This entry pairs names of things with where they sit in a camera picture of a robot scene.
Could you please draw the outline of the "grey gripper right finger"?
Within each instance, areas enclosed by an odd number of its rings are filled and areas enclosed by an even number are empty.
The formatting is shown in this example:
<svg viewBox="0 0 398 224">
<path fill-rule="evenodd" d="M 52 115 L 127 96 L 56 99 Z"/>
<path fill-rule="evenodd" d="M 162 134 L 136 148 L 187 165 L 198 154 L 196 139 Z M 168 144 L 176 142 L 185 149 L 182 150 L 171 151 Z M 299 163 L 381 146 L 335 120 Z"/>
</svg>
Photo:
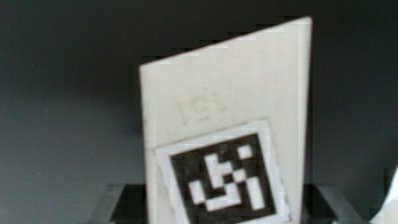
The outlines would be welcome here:
<svg viewBox="0 0 398 224">
<path fill-rule="evenodd" d="M 311 186 L 310 214 L 313 224 L 368 224 L 342 191 L 331 185 Z"/>
</svg>

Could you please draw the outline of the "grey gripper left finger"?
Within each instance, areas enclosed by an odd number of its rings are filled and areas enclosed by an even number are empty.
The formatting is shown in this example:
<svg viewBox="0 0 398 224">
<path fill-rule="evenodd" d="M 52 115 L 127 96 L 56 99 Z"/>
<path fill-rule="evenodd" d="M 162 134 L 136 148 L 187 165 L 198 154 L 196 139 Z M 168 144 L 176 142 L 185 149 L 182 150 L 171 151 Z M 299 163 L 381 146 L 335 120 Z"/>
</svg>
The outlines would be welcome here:
<svg viewBox="0 0 398 224">
<path fill-rule="evenodd" d="M 125 186 L 120 184 L 111 184 L 105 187 L 105 192 L 102 194 L 88 224 L 121 224 L 123 217 L 118 213 L 118 205 L 121 202 Z"/>
</svg>

